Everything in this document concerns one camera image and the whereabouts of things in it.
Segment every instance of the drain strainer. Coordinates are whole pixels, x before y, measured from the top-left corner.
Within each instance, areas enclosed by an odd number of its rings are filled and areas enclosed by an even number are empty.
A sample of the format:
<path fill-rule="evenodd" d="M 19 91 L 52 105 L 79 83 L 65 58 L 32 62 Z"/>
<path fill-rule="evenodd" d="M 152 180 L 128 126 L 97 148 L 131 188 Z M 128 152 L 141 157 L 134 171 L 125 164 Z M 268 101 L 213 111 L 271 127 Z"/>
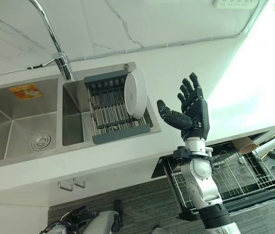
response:
<path fill-rule="evenodd" d="M 51 135 L 49 133 L 39 133 L 31 140 L 31 147 L 34 150 L 42 150 L 51 142 Z"/>

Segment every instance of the open dishwasher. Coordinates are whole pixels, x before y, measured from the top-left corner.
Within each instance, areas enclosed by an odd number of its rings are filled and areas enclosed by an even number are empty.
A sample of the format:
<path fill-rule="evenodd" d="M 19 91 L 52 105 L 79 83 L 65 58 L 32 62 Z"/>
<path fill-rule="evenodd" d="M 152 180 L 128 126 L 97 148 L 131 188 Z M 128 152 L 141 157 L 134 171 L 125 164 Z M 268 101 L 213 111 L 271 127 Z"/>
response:
<path fill-rule="evenodd" d="M 260 134 L 249 136 L 251 139 Z M 212 178 L 229 213 L 275 200 L 275 177 L 254 152 L 240 154 L 230 141 L 210 145 L 213 148 Z M 189 196 L 186 181 L 173 155 L 158 160 L 152 178 L 167 176 L 180 210 L 179 218 L 200 219 Z"/>

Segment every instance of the cabinet handle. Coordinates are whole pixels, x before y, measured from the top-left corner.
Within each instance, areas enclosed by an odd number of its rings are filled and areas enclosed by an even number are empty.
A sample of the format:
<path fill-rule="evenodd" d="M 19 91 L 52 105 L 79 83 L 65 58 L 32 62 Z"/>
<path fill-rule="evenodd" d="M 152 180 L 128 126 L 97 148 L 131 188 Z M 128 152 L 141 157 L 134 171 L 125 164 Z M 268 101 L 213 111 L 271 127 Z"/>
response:
<path fill-rule="evenodd" d="M 60 181 L 58 182 L 58 186 L 59 186 L 59 188 L 60 189 L 64 189 L 64 190 L 66 190 L 66 191 L 70 191 L 70 192 L 72 192 L 73 191 L 73 183 L 71 184 L 71 188 L 66 188 L 66 187 L 63 187 L 61 184 L 60 184 Z"/>
<path fill-rule="evenodd" d="M 77 182 L 75 177 L 73 178 L 73 184 L 80 188 L 83 188 L 83 189 L 85 188 L 85 181 L 83 181 L 83 184 L 81 184 L 81 183 Z"/>

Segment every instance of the white wall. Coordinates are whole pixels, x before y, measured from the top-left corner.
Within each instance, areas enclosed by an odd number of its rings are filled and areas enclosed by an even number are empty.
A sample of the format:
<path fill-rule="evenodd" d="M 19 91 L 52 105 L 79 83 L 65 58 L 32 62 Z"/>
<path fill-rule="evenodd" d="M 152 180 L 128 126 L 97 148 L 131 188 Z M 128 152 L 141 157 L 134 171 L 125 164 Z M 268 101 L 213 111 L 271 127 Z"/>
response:
<path fill-rule="evenodd" d="M 0 234 L 38 234 L 47 218 L 46 207 L 0 204 Z"/>
<path fill-rule="evenodd" d="M 70 59 L 238 34 L 252 10 L 219 10 L 213 1 L 39 0 Z M 0 73 L 44 63 L 55 51 L 28 0 L 0 0 Z"/>

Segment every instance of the dishwasher rack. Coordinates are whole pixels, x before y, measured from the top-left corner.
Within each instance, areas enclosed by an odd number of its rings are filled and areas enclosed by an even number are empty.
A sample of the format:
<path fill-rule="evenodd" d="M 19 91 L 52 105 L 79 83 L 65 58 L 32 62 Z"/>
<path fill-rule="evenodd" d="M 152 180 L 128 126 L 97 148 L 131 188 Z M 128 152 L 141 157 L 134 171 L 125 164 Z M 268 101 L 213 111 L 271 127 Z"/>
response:
<path fill-rule="evenodd" d="M 168 158 L 163 159 L 163 167 L 180 209 L 199 217 L 188 194 L 180 167 Z M 212 177 L 223 202 L 275 186 L 273 174 L 256 153 L 241 155 L 237 151 L 221 151 L 213 156 Z"/>

